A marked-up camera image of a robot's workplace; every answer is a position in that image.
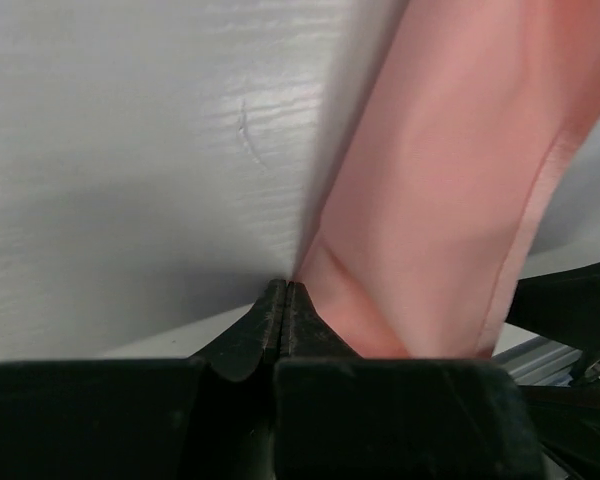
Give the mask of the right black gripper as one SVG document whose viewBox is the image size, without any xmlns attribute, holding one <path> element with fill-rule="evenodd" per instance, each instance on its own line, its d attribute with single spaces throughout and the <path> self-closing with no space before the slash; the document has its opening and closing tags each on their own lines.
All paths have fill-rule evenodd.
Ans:
<svg viewBox="0 0 600 480">
<path fill-rule="evenodd" d="M 507 323 L 579 350 L 600 350 L 600 262 L 522 279 Z M 522 392 L 544 454 L 568 479 L 600 479 L 600 353 L 583 353 L 566 386 Z"/>
</svg>

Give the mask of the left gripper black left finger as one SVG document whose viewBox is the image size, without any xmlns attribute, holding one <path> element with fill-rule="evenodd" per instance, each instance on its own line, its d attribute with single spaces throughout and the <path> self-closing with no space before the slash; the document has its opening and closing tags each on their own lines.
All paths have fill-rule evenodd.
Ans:
<svg viewBox="0 0 600 480">
<path fill-rule="evenodd" d="M 286 284 L 184 359 L 0 363 L 0 479 L 269 479 Z"/>
</svg>

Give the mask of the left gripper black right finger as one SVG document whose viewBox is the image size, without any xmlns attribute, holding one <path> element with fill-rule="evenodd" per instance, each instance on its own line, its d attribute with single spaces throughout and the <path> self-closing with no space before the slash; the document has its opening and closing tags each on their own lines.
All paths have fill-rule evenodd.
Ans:
<svg viewBox="0 0 600 480">
<path fill-rule="evenodd" d="M 480 360 L 358 357 L 288 286 L 273 461 L 280 479 L 542 479 L 522 394 Z"/>
</svg>

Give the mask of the pink satin napkin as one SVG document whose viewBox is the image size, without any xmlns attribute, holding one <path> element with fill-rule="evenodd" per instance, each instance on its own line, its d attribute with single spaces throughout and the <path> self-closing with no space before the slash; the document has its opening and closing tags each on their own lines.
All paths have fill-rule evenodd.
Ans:
<svg viewBox="0 0 600 480">
<path fill-rule="evenodd" d="M 492 353 L 600 118 L 600 1 L 412 1 L 299 271 L 368 358 Z"/>
</svg>

